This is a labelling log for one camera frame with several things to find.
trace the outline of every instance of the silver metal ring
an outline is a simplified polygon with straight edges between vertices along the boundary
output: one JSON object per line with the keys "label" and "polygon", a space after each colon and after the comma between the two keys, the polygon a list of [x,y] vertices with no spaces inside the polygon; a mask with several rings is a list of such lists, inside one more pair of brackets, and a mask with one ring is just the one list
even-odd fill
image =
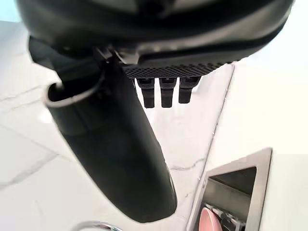
{"label": "silver metal ring", "polygon": [[99,221],[85,221],[77,224],[72,231],[80,231],[88,228],[95,228],[101,230],[109,230],[109,231],[123,231],[122,229],[108,224],[106,222],[99,222]]}

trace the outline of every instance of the white marble countertop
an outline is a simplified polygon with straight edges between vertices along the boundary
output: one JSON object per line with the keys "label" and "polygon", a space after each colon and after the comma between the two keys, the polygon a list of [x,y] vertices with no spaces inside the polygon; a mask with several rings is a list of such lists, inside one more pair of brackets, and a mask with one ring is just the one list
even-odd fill
{"label": "white marble countertop", "polygon": [[156,87],[156,108],[146,114],[170,168],[178,208],[167,219],[141,225],[105,198],[62,139],[40,100],[46,85],[59,79],[31,63],[26,37],[18,25],[0,45],[0,227],[69,231],[79,222],[98,220],[125,231],[183,230],[232,66],[204,77],[190,104],[178,104],[175,90],[174,106],[163,109]]}

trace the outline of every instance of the pink object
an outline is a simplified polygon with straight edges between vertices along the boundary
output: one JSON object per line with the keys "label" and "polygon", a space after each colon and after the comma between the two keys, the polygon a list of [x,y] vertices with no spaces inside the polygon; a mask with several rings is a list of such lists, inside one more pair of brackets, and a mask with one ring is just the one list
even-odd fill
{"label": "pink object", "polygon": [[201,211],[199,231],[222,231],[217,217],[208,208],[203,208]]}

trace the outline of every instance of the black cylindrical handle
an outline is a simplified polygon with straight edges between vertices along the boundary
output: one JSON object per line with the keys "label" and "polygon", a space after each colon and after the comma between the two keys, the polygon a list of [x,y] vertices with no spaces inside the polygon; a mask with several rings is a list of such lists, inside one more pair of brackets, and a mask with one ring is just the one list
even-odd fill
{"label": "black cylindrical handle", "polygon": [[63,91],[51,85],[46,106],[106,197],[138,222],[172,215],[177,207],[173,182],[133,82],[119,69],[77,96]]}

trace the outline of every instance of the black curved handle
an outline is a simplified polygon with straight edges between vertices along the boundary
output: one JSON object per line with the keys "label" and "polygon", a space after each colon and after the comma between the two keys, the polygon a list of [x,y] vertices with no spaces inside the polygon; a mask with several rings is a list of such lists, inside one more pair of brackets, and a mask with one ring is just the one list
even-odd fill
{"label": "black curved handle", "polygon": [[103,82],[73,97],[63,99],[67,94],[51,85],[45,103],[83,167],[117,208],[142,223],[169,217],[177,198],[160,145],[133,82],[121,69],[110,76],[114,71],[107,67]]}

